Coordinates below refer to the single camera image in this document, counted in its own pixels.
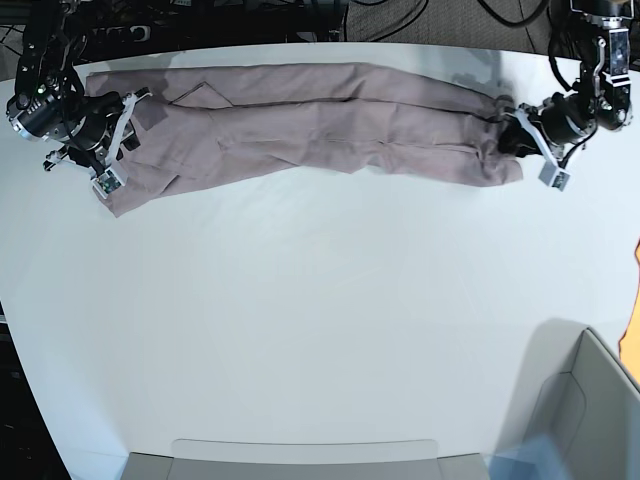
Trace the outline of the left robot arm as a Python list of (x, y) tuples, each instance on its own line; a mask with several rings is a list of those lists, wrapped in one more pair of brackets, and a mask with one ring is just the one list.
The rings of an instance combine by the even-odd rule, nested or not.
[[(547, 57), (563, 92), (538, 107), (510, 112), (499, 151), (523, 158), (548, 155), (566, 164), (601, 128), (617, 131), (631, 121), (630, 26), (633, 1), (570, 1), (564, 19), (551, 26)], [(579, 76), (568, 82), (556, 51), (565, 40), (580, 60)]]

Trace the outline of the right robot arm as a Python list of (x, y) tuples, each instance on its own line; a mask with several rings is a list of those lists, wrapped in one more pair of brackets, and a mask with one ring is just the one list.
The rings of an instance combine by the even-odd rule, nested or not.
[(34, 1), (22, 36), (14, 94), (6, 115), (28, 140), (53, 140), (79, 151), (110, 145), (125, 97), (86, 92), (75, 64), (91, 38), (91, 1)]

